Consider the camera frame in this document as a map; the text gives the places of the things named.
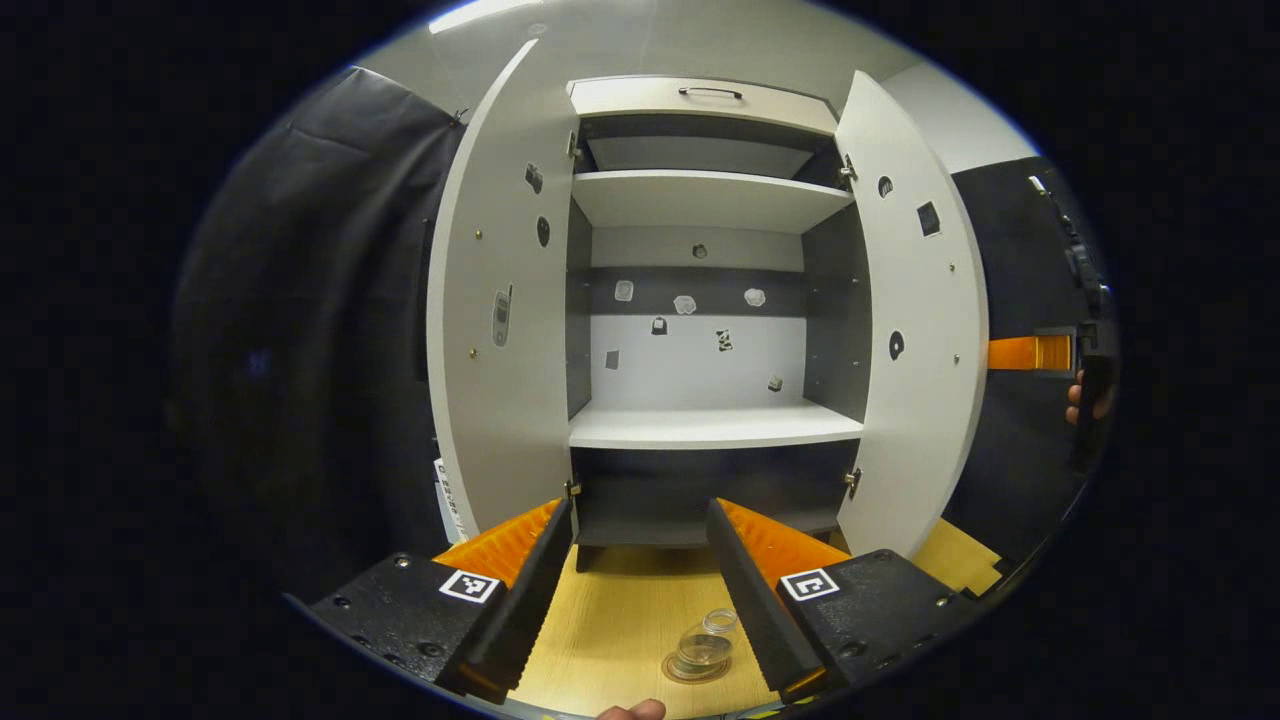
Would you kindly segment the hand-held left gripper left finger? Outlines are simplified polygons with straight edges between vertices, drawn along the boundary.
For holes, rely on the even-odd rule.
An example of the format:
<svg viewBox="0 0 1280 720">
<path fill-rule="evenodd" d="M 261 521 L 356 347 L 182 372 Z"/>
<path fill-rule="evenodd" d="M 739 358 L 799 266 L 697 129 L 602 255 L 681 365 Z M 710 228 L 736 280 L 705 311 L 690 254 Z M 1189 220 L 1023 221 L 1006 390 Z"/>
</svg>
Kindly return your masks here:
<svg viewBox="0 0 1280 720">
<path fill-rule="evenodd" d="M 326 634 L 434 691 L 518 688 L 573 541 L 554 498 L 435 557 L 397 552 L 302 607 Z"/>
</svg>

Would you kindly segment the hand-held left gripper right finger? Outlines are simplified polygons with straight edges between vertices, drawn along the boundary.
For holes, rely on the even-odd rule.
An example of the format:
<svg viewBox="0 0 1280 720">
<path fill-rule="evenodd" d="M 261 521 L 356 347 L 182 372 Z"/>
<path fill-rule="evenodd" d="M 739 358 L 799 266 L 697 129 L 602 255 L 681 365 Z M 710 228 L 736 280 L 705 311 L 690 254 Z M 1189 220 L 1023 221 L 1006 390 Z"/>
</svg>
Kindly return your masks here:
<svg viewBox="0 0 1280 720">
<path fill-rule="evenodd" d="M 856 693 L 966 630 L 974 598 L 892 550 L 852 556 L 724 498 L 707 541 L 767 687 L 787 705 Z"/>
</svg>

